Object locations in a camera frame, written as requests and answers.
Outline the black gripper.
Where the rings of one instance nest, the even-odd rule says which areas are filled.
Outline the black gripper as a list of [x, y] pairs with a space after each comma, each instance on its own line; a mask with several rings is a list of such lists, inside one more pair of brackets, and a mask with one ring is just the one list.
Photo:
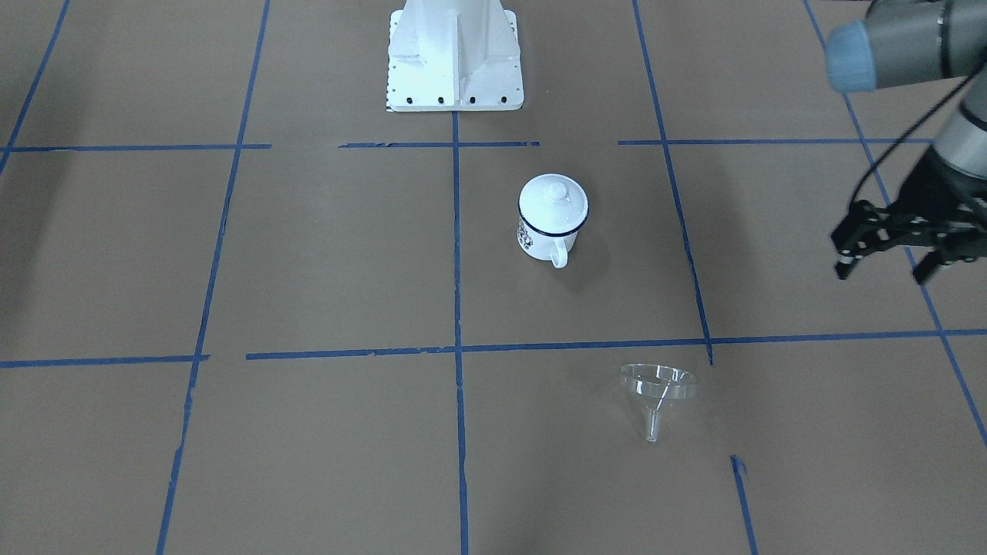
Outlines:
[[859, 197], [878, 166], [871, 164], [857, 181], [848, 211], [830, 235], [840, 281], [848, 280], [864, 257], [898, 246], [928, 248], [911, 273], [920, 287], [942, 268], [985, 256], [984, 177], [956, 169], [930, 146], [893, 203], [878, 207]]

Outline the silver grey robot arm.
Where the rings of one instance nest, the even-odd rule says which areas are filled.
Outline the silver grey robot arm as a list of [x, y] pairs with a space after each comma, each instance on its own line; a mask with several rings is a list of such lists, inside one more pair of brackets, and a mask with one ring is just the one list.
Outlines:
[[832, 31], [826, 72], [839, 93], [873, 92], [944, 79], [958, 84], [938, 102], [960, 99], [887, 207], [859, 197], [830, 238], [834, 270], [846, 280], [877, 252], [924, 247], [913, 277], [926, 284], [941, 268], [985, 256], [986, 5], [983, 1], [874, 1], [861, 20]]

